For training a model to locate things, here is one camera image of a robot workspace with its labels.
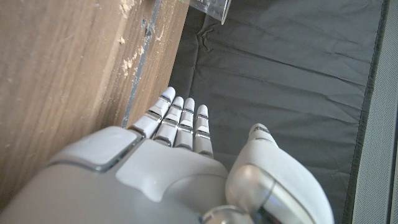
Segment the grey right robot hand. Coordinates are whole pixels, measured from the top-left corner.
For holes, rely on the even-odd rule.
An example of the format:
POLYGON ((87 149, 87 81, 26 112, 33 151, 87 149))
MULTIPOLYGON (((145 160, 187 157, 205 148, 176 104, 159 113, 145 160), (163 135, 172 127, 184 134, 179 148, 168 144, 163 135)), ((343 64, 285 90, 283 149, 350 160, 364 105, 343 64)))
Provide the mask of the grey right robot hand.
POLYGON ((208 108, 168 87, 130 128, 65 147, 2 223, 333 223, 321 185, 260 123, 231 169, 213 155, 208 108))

